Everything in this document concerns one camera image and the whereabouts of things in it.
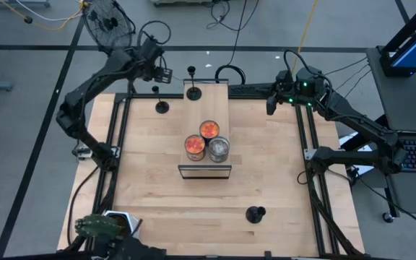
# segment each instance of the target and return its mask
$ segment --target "wooden table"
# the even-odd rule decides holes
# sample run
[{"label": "wooden table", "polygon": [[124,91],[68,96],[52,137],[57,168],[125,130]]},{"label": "wooden table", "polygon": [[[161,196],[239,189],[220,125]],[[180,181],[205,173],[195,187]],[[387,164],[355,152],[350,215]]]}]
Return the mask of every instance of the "wooden table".
[{"label": "wooden table", "polygon": [[[113,99],[114,94],[95,99],[89,131],[99,140],[106,138]],[[296,181],[303,156],[295,109],[278,105],[275,114],[267,116],[265,100],[229,100],[230,178],[183,180],[177,169],[186,138],[181,133],[183,100],[166,101],[170,110],[159,114],[155,99],[131,100],[121,152],[113,209],[144,220],[141,242],[166,248],[172,255],[263,256],[271,251],[273,256],[318,256],[308,189]],[[314,118],[320,145],[338,148],[334,123],[317,114]],[[91,160],[79,164],[72,192],[94,167]],[[342,165],[331,169],[345,172]],[[79,192],[73,220],[91,213],[97,179],[98,174]],[[327,173],[326,182],[335,222],[363,251],[347,181]],[[250,206],[266,208],[259,224],[246,220]],[[326,251],[331,252],[328,230],[321,222]],[[59,248],[65,246],[66,221],[58,243]]]}]

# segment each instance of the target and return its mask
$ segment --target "gray carpet floor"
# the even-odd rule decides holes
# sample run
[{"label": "gray carpet floor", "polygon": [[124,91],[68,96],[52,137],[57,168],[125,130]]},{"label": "gray carpet floor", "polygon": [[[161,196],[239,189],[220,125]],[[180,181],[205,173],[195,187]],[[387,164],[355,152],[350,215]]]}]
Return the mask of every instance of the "gray carpet floor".
[{"label": "gray carpet floor", "polygon": [[[235,42],[235,32],[221,26],[211,30],[205,28],[212,18],[204,6],[156,9],[148,0],[119,2],[138,26],[148,20],[167,22],[172,28],[169,46],[232,46]],[[261,0],[255,15],[240,33],[238,45],[299,46],[312,3],[312,0]],[[416,0],[402,0],[402,3],[408,15],[416,12]],[[242,4],[242,1],[232,1],[225,23],[238,26]],[[55,0],[51,5],[50,9],[36,7],[35,10],[54,18],[68,17],[77,9],[74,0]],[[254,1],[249,0],[246,14],[251,13],[253,5]],[[78,19],[62,31],[47,32],[25,24],[17,15],[0,8],[0,44],[67,46],[77,23]],[[386,44],[403,24],[395,0],[320,1],[304,46],[371,48]],[[149,31],[159,39],[168,34],[158,26],[149,27]],[[86,30],[82,31],[79,45],[94,45]],[[186,77],[188,65],[197,68],[197,77],[211,78],[218,66],[228,62],[230,55],[231,52],[223,51],[170,51],[165,57],[178,78]],[[303,53],[308,64],[324,72],[343,67],[364,55]],[[0,80],[14,84],[11,92],[0,92],[0,235],[65,57],[66,51],[0,51]],[[235,54],[233,64],[245,71],[248,83],[272,82],[277,72],[285,69],[281,57],[280,52],[243,51]],[[56,93],[60,95],[59,103],[65,93],[100,69],[104,61],[105,55],[97,51],[76,51],[63,89]],[[333,74],[333,84],[339,86],[362,66],[359,64]],[[231,71],[223,72],[221,77],[228,78],[231,84],[240,83],[238,75]],[[350,80],[339,92],[346,94],[357,79]],[[139,92],[150,92],[151,86],[152,83],[136,83]],[[120,81],[107,91],[123,92],[125,89],[125,81]],[[161,92],[181,92],[182,84],[173,80],[160,89]],[[361,80],[348,100],[370,118],[383,113],[371,74]],[[339,124],[337,128],[341,136],[351,132]],[[65,136],[52,118],[6,256],[56,250],[77,167],[70,154],[73,146],[74,140]],[[383,222],[381,214],[387,210],[386,202],[364,186],[356,185],[353,196],[366,251],[373,256],[416,259],[416,222],[405,214],[392,224]]]}]

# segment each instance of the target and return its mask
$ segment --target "yellow cable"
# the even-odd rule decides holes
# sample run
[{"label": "yellow cable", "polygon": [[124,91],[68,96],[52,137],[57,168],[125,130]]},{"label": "yellow cable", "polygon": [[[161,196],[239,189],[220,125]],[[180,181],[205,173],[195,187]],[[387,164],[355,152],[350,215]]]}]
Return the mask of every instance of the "yellow cable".
[{"label": "yellow cable", "polygon": [[[21,12],[18,12],[18,11],[17,11],[14,7],[12,7],[12,6],[8,5],[8,3],[6,3],[5,1],[0,0],[0,2],[1,2],[2,4],[4,4],[7,8],[11,9],[11,11],[13,11],[15,14],[19,15],[20,17],[22,17],[23,19],[25,19],[25,18],[27,17],[26,15],[22,14]],[[79,14],[83,8],[87,7],[87,5],[88,5],[88,3],[87,3],[87,2],[82,1],[82,2],[79,4],[79,9],[78,9],[78,11],[76,11],[76,12],[75,12],[72,16],[70,16],[67,20],[65,20],[65,22],[64,22],[64,23],[63,23],[60,27],[58,27],[58,28],[49,28],[49,27],[46,27],[46,26],[44,26],[44,25],[42,25],[42,24],[39,24],[39,23],[37,23],[37,22],[34,22],[33,24],[34,24],[34,25],[36,25],[36,26],[38,26],[38,27],[43,28],[44,30],[49,30],[49,31],[57,31],[57,30],[62,30],[62,29],[65,27],[65,25],[66,25],[68,22],[70,22],[70,20],[72,20],[72,19],[73,19],[73,18],[74,18],[77,14]]]},{"label": "yellow cable", "polygon": [[[306,34],[308,33],[308,28],[309,28],[309,25],[311,23],[311,20],[312,20],[312,16],[314,14],[314,11],[316,11],[316,6],[317,6],[317,2],[318,1],[319,0],[315,0],[314,1],[314,5],[312,6],[312,11],[309,14],[308,23],[306,24],[306,27],[304,28],[303,37],[301,37],[300,47],[298,47],[298,54],[301,52],[301,48],[303,47],[304,39],[306,38]],[[295,62],[293,62],[292,75],[293,75],[293,72],[295,71],[296,61],[298,61],[298,57],[295,57]]]}]

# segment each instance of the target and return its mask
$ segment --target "wheel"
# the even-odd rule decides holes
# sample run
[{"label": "wheel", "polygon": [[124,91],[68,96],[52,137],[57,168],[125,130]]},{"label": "wheel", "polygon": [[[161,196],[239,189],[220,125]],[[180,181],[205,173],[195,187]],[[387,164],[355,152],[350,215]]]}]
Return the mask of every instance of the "wheel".
[{"label": "wheel", "polygon": [[394,221],[394,218],[389,214],[389,212],[383,213],[383,220],[386,223],[392,223]]}]

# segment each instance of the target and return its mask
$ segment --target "desk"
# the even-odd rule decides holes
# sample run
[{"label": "desk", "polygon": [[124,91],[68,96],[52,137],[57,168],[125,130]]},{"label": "desk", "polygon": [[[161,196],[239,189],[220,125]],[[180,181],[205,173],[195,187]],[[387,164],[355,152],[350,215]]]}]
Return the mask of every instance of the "desk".
[{"label": "desk", "polygon": [[[99,140],[106,139],[113,100],[114,94],[95,98],[88,129]],[[131,100],[121,151],[113,210],[144,220],[141,242],[166,248],[170,255],[263,256],[271,251],[273,256],[318,256],[308,190],[296,181],[303,157],[295,109],[279,105],[267,116],[265,100],[229,100],[230,178],[183,180],[177,169],[186,138],[181,135],[183,100],[165,101],[170,110],[159,114],[156,99]],[[315,119],[320,145],[338,148],[334,123],[317,115]],[[94,167],[91,160],[79,164],[72,191]],[[331,169],[345,172],[342,165]],[[347,181],[331,174],[326,179],[336,223],[363,251]],[[97,181],[96,174],[82,187],[73,220],[91,213]],[[245,218],[253,205],[267,210],[256,225]],[[58,243],[58,248],[65,247],[66,221]],[[326,251],[331,252],[329,243]]]},{"label": "desk", "polygon": [[[378,49],[370,48],[366,53],[385,113],[376,121],[393,130],[416,132],[416,73],[409,78],[385,77]],[[356,146],[350,142],[342,145],[346,150]],[[399,173],[389,178],[387,181],[391,185],[384,186],[386,195],[407,211],[416,213],[416,173]],[[398,215],[394,208],[390,212],[393,216]]]}]

